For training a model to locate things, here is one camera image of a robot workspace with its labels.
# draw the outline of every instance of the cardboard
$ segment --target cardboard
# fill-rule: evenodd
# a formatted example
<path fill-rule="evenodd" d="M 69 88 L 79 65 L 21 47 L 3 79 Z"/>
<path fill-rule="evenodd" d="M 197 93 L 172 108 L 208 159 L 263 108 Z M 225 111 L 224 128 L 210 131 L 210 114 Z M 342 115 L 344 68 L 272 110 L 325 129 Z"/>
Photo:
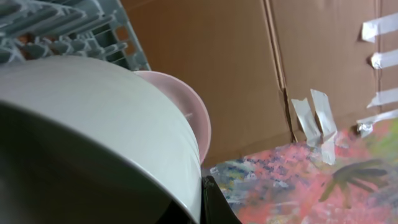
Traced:
<path fill-rule="evenodd" d="M 304 140 L 291 99 L 308 98 L 315 113 L 310 89 L 328 95 L 339 129 L 398 108 L 366 108 L 398 87 L 398 66 L 369 65 L 373 53 L 398 49 L 398 32 L 360 39 L 363 22 L 398 12 L 396 0 L 123 4 L 152 69 L 203 98 L 213 129 L 205 166 Z"/>

